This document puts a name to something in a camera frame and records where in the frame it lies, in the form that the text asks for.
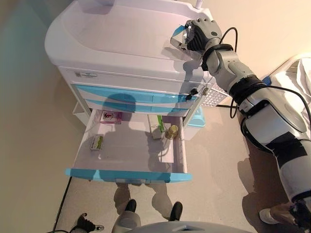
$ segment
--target open drawer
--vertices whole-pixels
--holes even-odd
[[[191,180],[187,173],[181,117],[163,116],[165,128],[179,127],[173,140],[153,139],[146,114],[123,113],[121,124],[101,124],[94,109],[73,167],[73,177],[118,183],[170,183]],[[93,136],[104,136],[103,148],[91,151]]]

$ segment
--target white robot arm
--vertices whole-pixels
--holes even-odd
[[[202,54],[202,69],[215,77],[217,85],[233,98],[244,116],[243,135],[260,150],[275,156],[285,192],[294,203],[291,213],[297,224],[310,228],[311,141],[302,117],[276,93],[278,87],[264,84],[239,61],[231,45],[222,44],[223,37],[214,20],[189,20],[185,28],[187,39],[179,48]]]

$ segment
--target blue drawer handle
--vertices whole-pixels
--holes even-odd
[[[78,89],[112,100],[140,103],[179,103],[186,102],[186,96],[161,94],[148,91],[133,91],[100,86],[75,85]]]
[[[167,173],[167,172],[148,172],[148,171],[115,171],[115,170],[94,170],[67,168],[66,175],[81,179],[115,182],[118,179],[134,182],[145,180],[147,183],[163,181],[165,183],[190,181],[192,175],[189,173]]]
[[[137,104],[126,104],[126,103],[111,103],[107,101],[99,101],[99,100],[87,100],[89,102],[106,106],[114,109],[118,109],[120,111],[127,112],[145,112],[145,113],[173,113],[173,112],[181,112],[186,111],[186,108],[167,108],[167,107],[153,107],[153,106],[145,106],[145,105],[137,105]]]

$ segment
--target beige wall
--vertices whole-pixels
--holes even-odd
[[[51,231],[83,126],[44,51],[68,0],[0,2],[0,232]]]
[[[195,4],[195,0],[185,0]],[[239,31],[238,55],[259,78],[311,51],[311,0],[203,0],[222,32]],[[230,32],[225,42],[234,44]]]

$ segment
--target gray floor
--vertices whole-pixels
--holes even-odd
[[[73,178],[57,229],[70,230],[80,213],[111,232],[130,198],[142,225],[166,221],[179,200],[181,220],[206,221],[250,232],[298,232],[296,227],[262,223],[258,210],[287,198],[274,158],[249,145],[227,108],[204,108],[207,125],[186,142],[190,182],[126,185]]]

